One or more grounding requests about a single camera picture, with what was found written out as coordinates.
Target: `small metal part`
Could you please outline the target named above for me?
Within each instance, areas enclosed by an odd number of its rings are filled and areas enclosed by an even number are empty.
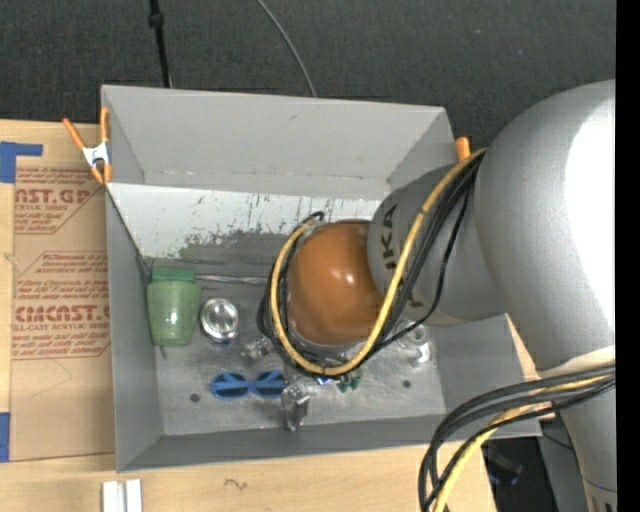
[[[419,355],[414,360],[414,365],[420,365],[420,364],[428,363],[429,361],[431,361],[431,343],[430,342],[427,341],[426,343],[416,348],[418,349]]]
[[[260,334],[244,342],[244,347],[240,355],[252,361],[257,361],[268,355],[272,350],[273,343],[271,340]]]
[[[209,299],[200,310],[200,325],[216,343],[229,343],[238,335],[238,310],[226,299]]]
[[[281,403],[286,426],[295,432],[309,413],[311,395],[305,393],[299,386],[287,386],[282,392]]]

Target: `blue object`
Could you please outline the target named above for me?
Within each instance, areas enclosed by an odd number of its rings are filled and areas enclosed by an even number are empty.
[[[280,370],[262,372],[255,381],[248,381],[235,372],[221,373],[211,381],[211,392],[220,400],[234,400],[249,393],[263,398],[277,398],[284,387],[284,375]]]
[[[16,157],[42,156],[42,144],[18,144],[0,142],[0,182],[16,182]]]
[[[9,418],[8,412],[0,413],[0,462],[9,462]]]

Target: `yellow cable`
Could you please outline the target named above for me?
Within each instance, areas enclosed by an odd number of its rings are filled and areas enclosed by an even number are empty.
[[[373,329],[371,330],[371,333],[369,334],[369,337],[367,338],[365,343],[362,345],[358,353],[350,361],[347,361],[346,363],[343,363],[339,366],[331,366],[331,367],[325,368],[324,366],[321,366],[319,364],[313,363],[305,359],[293,347],[293,345],[291,344],[291,342],[289,341],[286,335],[284,327],[282,326],[282,320],[280,318],[280,311],[278,308],[278,294],[277,294],[278,280],[280,277],[280,269],[282,267],[282,263],[284,262],[286,255],[291,249],[291,246],[307,230],[307,228],[309,227],[309,224],[303,224],[291,234],[291,236],[287,239],[285,244],[282,246],[282,249],[278,254],[278,258],[276,259],[276,263],[273,269],[273,274],[271,276],[269,303],[271,306],[271,313],[273,315],[273,322],[274,322],[274,327],[276,329],[276,334],[278,335],[278,338],[282,342],[282,345],[284,346],[289,356],[291,356],[291,358],[296,363],[298,363],[300,366],[302,366],[305,370],[309,372],[331,377],[331,376],[341,375],[343,373],[346,373],[352,370],[367,356],[367,354],[373,348],[373,345],[378,339],[378,336],[380,335],[380,331],[382,331],[382,327],[384,326],[384,323],[387,320],[387,316],[389,315],[389,311],[391,310],[391,305],[393,303],[396,292],[398,290],[398,286],[400,285],[400,280],[402,279],[404,268],[409,259],[409,254],[411,253],[415,239],[418,236],[418,233],[420,231],[420,228],[422,226],[422,223],[424,221],[426,214],[429,212],[429,210],[431,210],[431,208],[433,208],[436,201],[440,197],[440,194],[442,194],[442,192],[446,189],[446,187],[464,169],[466,169],[467,166],[471,164],[471,162],[473,162],[476,158],[482,155],[485,151],[486,149],[479,149],[478,151],[470,155],[468,158],[465,158],[464,160],[456,164],[449,171],[447,171],[447,173],[442,177],[442,179],[431,191],[431,193],[423,203],[422,208],[418,212],[418,215],[416,215],[416,218],[413,221],[411,229],[409,230],[409,234],[407,235],[407,238],[402,247],[402,252],[400,253],[400,258],[398,259],[397,267],[395,269],[395,272],[393,273],[391,282],[389,283],[389,289],[385,294],[384,301],[382,302],[382,307],[380,308],[380,313],[376,318],[376,322],[373,326]]]
[[[607,376],[604,375],[602,377],[593,377],[591,379],[584,379],[584,380],[580,380],[580,381],[576,381],[576,382],[569,382],[567,384],[560,384],[560,385],[557,385],[557,386],[549,386],[548,388],[541,389],[539,392],[543,392],[543,391],[546,391],[546,392],[566,391],[566,390],[569,390],[569,389],[581,388],[583,386],[587,386],[589,384],[593,384],[595,382],[598,382],[598,381],[606,379],[606,378],[607,378]],[[489,422],[488,426],[495,425],[496,423],[499,423],[499,422],[501,422],[503,420],[509,420],[511,418],[519,416],[521,413],[523,413],[527,409],[530,409],[531,407],[532,407],[531,405],[524,405],[524,406],[520,406],[520,407],[514,407],[512,409],[507,409],[506,411],[503,411],[500,414],[498,414],[497,416],[495,416]],[[443,484],[442,490],[440,491],[440,494],[438,495],[438,498],[436,499],[436,501],[434,503],[433,512],[443,512],[445,504],[447,503],[447,499],[449,498],[449,494],[451,493],[451,490],[453,489],[453,486],[454,486],[456,480],[458,479],[458,477],[462,473],[462,470],[464,469],[465,465],[467,464],[467,462],[469,462],[469,459],[476,452],[476,450],[478,450],[478,448],[480,448],[482,446],[482,444],[487,439],[489,439],[496,430],[498,430],[498,429],[494,428],[492,430],[488,430],[484,434],[478,436],[469,446],[467,446],[465,451],[462,453],[462,455],[460,456],[460,458],[456,462],[456,465],[451,470],[451,473],[449,474],[449,478],[447,478],[447,481]]]

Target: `cardboard sheet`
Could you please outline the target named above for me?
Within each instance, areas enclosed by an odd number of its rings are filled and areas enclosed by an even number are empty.
[[[112,452],[104,188],[60,123],[3,122],[0,138],[43,145],[15,171],[10,460]]]

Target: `metal bracket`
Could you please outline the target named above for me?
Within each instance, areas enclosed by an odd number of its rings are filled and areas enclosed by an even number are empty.
[[[311,395],[305,393],[296,384],[287,386],[282,392],[282,410],[287,428],[295,432],[309,413]]]

